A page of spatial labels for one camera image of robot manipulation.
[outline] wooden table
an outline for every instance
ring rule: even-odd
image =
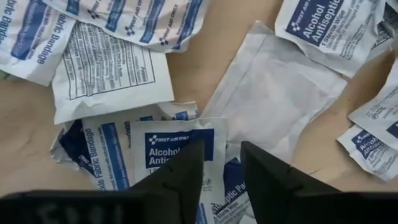
[[[195,100],[202,110],[255,20],[274,28],[282,0],[212,0],[201,32],[187,52],[168,54],[177,101]],[[351,123],[349,112],[382,87],[394,56],[384,54],[352,79],[339,100],[300,137],[293,165],[341,190],[398,190],[362,171],[335,141]],[[56,164],[49,154],[53,125],[50,88],[0,82],[0,195],[29,189],[92,189],[86,176]]]

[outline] first aid packet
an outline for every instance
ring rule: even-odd
[[[384,181],[398,174],[398,151],[354,125],[337,139],[362,169]]]
[[[48,86],[73,25],[42,0],[0,1],[0,70]]]
[[[348,118],[398,150],[398,59],[394,62],[383,88],[375,98],[352,112]]]
[[[107,114],[102,116],[97,116],[94,118],[83,119],[86,129],[98,129],[103,124],[106,123],[116,123],[116,126],[123,126],[126,128],[126,133],[119,137],[119,141],[127,141],[131,144],[131,138],[129,134],[129,124],[130,119],[147,121],[147,120],[191,120],[198,117],[197,105],[195,102],[189,103],[159,103],[156,105],[144,106],[141,108],[132,109],[129,111],[123,111],[119,113]],[[124,190],[124,189],[114,189],[111,181],[111,177],[117,170],[118,163],[113,164],[114,160],[110,160],[109,164],[114,168],[111,173],[102,172],[102,170],[107,169],[108,163],[104,158],[106,155],[111,155],[109,152],[110,148],[99,147],[98,150],[93,150],[94,146],[99,146],[98,142],[90,142],[91,151],[88,148],[88,142],[85,136],[85,130],[83,129],[83,122],[78,119],[74,122],[66,123],[65,127],[60,130],[56,140],[54,141],[50,154],[53,159],[59,164],[64,164],[71,167],[74,170],[81,171],[85,174],[89,174],[92,178],[93,183],[98,188],[103,190]],[[96,141],[99,136],[87,136],[92,141]],[[130,159],[129,149],[122,149],[123,159]],[[91,162],[91,156],[94,159],[98,158],[97,166],[93,166]]]
[[[43,0],[107,34],[158,52],[179,51],[199,32],[210,0]]]
[[[228,118],[230,147],[251,141],[290,162],[302,129],[345,85],[335,71],[256,22],[201,117]]]
[[[246,184],[243,181],[243,169],[240,151],[227,148],[224,165],[225,203],[202,203],[197,213],[197,224],[237,224],[246,210],[251,208]]]
[[[55,124],[174,100],[165,54],[77,22],[52,81]]]
[[[128,166],[133,166],[134,180],[138,182],[160,168],[190,142],[204,141],[200,202],[224,204],[226,137],[224,118],[131,123],[133,163]]]
[[[384,9],[383,21],[378,25],[378,34],[376,43],[374,43],[369,55],[368,60],[371,60],[383,52],[391,49],[396,38],[398,30],[398,14],[397,12],[386,4]]]
[[[255,218],[252,218],[248,215],[244,215],[239,224],[257,224],[257,221]]]
[[[284,1],[276,35],[306,56],[352,78],[377,40],[386,0]]]

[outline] wipe package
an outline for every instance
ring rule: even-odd
[[[371,60],[388,49],[392,50],[396,32],[398,30],[398,14],[397,12],[386,4],[384,10],[383,21],[377,27],[379,37],[374,43],[367,60]]]
[[[375,98],[348,118],[391,148],[398,150],[398,63],[397,56],[383,88]]]
[[[237,224],[251,208],[246,184],[243,181],[243,169],[240,163],[240,151],[226,150],[224,166],[225,203],[202,203],[199,205],[197,224]]]
[[[190,142],[204,141],[200,202],[224,204],[223,172],[226,137],[224,118],[131,123],[135,182],[153,173]]]
[[[156,105],[144,106],[128,111],[107,114],[97,116],[93,118],[78,119],[74,122],[65,124],[54,141],[50,154],[53,159],[59,164],[71,167],[74,170],[78,170],[85,174],[89,174],[93,183],[97,188],[102,190],[125,190],[124,187],[119,188],[117,185],[112,183],[115,181],[115,173],[122,172],[125,168],[120,165],[123,161],[115,161],[114,159],[109,160],[109,156],[114,154],[109,150],[113,150],[112,147],[104,145],[103,148],[101,138],[99,135],[92,136],[87,135],[90,140],[87,142],[85,136],[85,130],[87,133],[91,133],[91,129],[98,130],[103,127],[104,124],[115,124],[121,128],[121,135],[118,136],[117,141],[124,142],[123,145],[127,147],[119,148],[117,154],[121,154],[121,159],[131,159],[130,153],[130,119],[133,120],[172,120],[181,119],[189,120],[198,117],[197,105],[195,102],[190,103],[159,103]],[[103,141],[111,141],[109,136],[105,136]],[[133,175],[132,170],[127,170],[131,177]]]
[[[398,151],[359,126],[354,125],[338,141],[365,171],[384,181],[389,181],[398,174]]]
[[[42,0],[0,1],[0,70],[48,86],[74,24]]]
[[[276,35],[306,56],[352,78],[377,40],[386,0],[284,1]]]
[[[44,0],[106,33],[158,52],[179,51],[199,32],[210,0]]]
[[[55,124],[174,100],[165,54],[77,22],[52,81]]]
[[[201,117],[228,118],[230,147],[251,141],[290,162],[302,129],[345,85],[336,72],[256,22]]]

